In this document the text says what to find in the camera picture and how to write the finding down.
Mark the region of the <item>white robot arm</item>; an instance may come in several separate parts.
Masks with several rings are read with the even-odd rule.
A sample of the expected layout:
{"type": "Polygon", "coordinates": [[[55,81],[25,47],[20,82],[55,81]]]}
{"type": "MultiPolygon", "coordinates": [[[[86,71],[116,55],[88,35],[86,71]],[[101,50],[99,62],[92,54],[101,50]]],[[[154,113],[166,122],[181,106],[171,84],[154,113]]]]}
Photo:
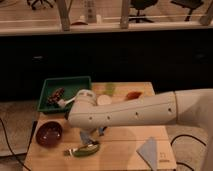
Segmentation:
{"type": "Polygon", "coordinates": [[[204,129],[207,149],[201,171],[213,169],[213,89],[170,91],[98,106],[91,90],[80,90],[68,115],[72,127],[186,125],[204,129]]]}

